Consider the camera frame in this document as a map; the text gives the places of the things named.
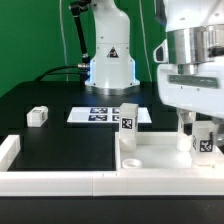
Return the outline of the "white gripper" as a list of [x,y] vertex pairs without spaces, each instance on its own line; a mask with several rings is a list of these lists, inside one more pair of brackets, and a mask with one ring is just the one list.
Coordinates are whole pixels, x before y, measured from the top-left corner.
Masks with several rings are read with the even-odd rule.
[[157,85],[162,103],[212,116],[212,143],[223,146],[224,56],[199,64],[195,75],[180,75],[176,64],[168,64],[167,40],[154,50],[153,57],[158,63]]

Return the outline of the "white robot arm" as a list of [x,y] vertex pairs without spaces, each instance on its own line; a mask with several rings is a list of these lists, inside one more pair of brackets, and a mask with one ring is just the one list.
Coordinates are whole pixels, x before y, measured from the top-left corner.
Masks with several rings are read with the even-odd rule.
[[[156,64],[163,104],[213,118],[214,142],[224,145],[224,0],[149,0],[140,14],[143,46]],[[96,53],[86,87],[119,94],[139,85],[129,53],[129,18],[114,0],[92,0]]]

